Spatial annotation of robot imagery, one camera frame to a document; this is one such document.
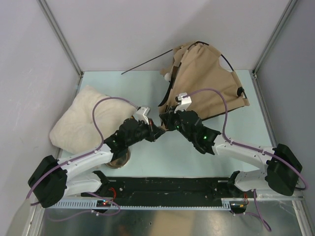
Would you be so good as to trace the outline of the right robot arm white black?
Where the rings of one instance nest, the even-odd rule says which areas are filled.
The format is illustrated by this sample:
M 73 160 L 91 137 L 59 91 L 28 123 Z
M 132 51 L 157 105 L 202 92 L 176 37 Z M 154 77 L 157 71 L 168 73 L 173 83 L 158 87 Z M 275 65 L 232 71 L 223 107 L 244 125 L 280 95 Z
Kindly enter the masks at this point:
M 255 171 L 235 171 L 228 182 L 228 193 L 239 197 L 253 189 L 271 189 L 291 196 L 298 182 L 302 165 L 291 149 L 283 144 L 276 147 L 251 147 L 227 141 L 219 131 L 203 125 L 194 111 L 169 111 L 160 114 L 169 131 L 179 131 L 202 154 L 232 157 L 255 166 Z

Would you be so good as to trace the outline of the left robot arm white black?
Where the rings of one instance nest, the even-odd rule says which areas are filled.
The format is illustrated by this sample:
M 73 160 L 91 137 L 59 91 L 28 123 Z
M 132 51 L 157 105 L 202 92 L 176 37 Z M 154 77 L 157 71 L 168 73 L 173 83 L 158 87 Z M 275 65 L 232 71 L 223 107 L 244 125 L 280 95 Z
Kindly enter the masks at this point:
M 87 184 L 84 177 L 76 183 L 71 180 L 97 165 L 124 156 L 130 146 L 142 140 L 154 142 L 164 133 L 164 129 L 156 126 L 151 119 L 145 123 L 128 118 L 100 146 L 87 153 L 63 160 L 55 159 L 52 155 L 44 157 L 28 180 L 30 192 L 34 193 L 43 208 L 51 207 L 63 197 L 77 193 L 95 192 L 98 196 L 104 196 L 109 191 L 109 184 L 97 174 L 92 174 L 91 184 Z

